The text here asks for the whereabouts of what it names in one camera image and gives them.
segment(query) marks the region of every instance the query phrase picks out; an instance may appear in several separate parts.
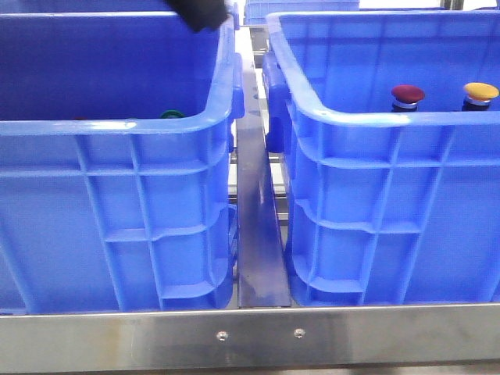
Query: screw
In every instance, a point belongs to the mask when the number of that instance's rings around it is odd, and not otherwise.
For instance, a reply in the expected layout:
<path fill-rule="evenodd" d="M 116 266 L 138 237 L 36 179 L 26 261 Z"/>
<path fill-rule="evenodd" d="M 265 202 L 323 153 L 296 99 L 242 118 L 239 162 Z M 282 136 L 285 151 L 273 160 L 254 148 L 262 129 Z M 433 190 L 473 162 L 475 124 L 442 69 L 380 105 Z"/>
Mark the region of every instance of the screw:
<path fill-rule="evenodd" d="M 229 337 L 229 334 L 225 330 L 222 330 L 220 332 L 217 332 L 216 337 L 217 337 L 217 340 L 219 340 L 219 341 L 225 341 Z"/>
<path fill-rule="evenodd" d="M 297 328 L 295 331 L 294 331 L 294 336 L 295 338 L 303 338 L 305 335 L 305 331 L 302 329 L 302 328 Z"/>

